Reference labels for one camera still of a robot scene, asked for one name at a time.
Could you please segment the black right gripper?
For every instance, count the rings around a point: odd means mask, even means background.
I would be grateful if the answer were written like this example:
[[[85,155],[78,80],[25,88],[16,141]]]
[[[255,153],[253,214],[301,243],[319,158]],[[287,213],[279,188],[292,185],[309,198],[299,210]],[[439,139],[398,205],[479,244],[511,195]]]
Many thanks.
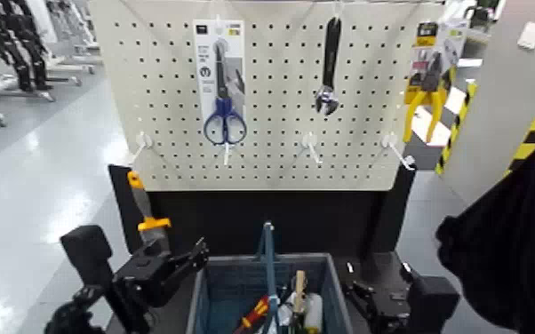
[[[412,267],[400,260],[396,252],[372,253],[366,264],[367,285],[343,282],[344,294],[365,319],[371,333],[407,333]]]

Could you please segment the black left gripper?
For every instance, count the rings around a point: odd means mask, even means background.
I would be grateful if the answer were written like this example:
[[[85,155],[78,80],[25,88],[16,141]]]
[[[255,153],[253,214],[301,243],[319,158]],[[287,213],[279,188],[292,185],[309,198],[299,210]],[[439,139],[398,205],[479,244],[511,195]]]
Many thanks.
[[[112,287],[121,296],[144,306],[165,306],[189,276],[207,264],[209,249],[201,237],[191,251],[177,257],[136,251],[119,268]]]

